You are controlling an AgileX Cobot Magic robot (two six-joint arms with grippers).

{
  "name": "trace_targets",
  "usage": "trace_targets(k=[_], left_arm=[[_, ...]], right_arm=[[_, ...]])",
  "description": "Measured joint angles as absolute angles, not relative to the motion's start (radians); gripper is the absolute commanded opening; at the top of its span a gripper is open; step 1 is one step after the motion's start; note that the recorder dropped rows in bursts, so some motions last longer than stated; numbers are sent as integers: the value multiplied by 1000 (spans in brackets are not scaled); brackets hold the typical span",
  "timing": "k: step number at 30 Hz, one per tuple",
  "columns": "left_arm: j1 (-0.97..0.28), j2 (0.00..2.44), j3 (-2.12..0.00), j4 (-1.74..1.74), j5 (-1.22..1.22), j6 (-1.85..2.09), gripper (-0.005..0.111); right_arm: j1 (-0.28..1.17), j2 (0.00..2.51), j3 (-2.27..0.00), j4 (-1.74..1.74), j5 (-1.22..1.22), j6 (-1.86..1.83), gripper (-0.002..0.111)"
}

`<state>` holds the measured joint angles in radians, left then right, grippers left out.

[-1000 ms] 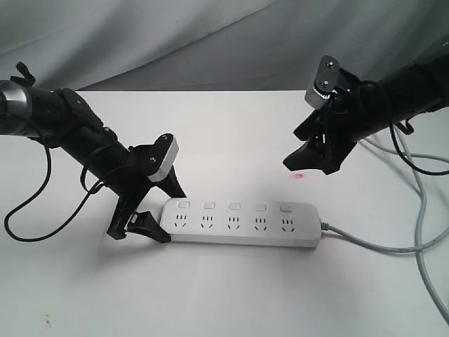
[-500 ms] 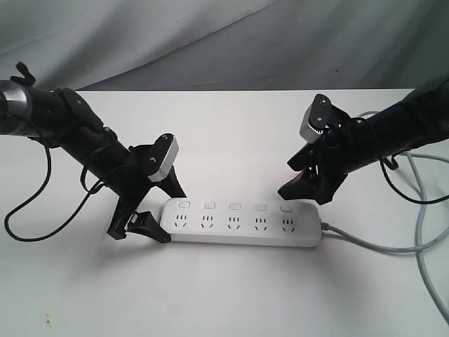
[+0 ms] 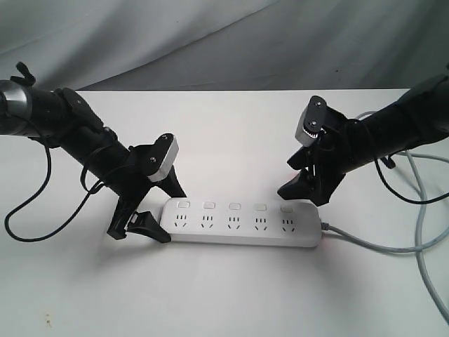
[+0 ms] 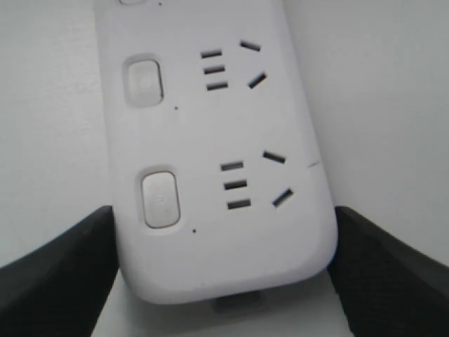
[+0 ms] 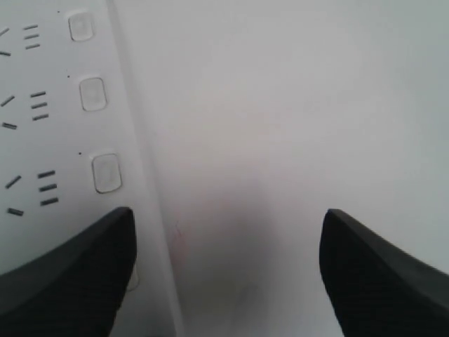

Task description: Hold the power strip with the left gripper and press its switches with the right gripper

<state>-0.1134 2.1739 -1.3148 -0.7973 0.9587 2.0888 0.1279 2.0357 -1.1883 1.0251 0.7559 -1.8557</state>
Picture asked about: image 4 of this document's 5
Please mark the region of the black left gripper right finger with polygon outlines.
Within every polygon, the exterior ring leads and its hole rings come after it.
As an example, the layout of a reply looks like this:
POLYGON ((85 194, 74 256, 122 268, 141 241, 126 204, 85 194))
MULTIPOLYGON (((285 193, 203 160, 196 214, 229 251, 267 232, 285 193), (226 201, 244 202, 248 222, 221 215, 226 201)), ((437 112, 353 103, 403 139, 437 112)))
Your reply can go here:
POLYGON ((347 206, 328 267, 354 336, 447 336, 448 266, 347 206))

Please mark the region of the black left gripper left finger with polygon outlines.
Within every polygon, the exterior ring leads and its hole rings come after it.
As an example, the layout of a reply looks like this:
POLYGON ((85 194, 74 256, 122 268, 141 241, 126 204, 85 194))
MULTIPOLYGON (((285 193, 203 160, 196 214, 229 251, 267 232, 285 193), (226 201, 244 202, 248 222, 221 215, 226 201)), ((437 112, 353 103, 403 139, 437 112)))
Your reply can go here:
POLYGON ((91 336, 118 270, 113 210, 101 206, 1 267, 1 335, 91 336))

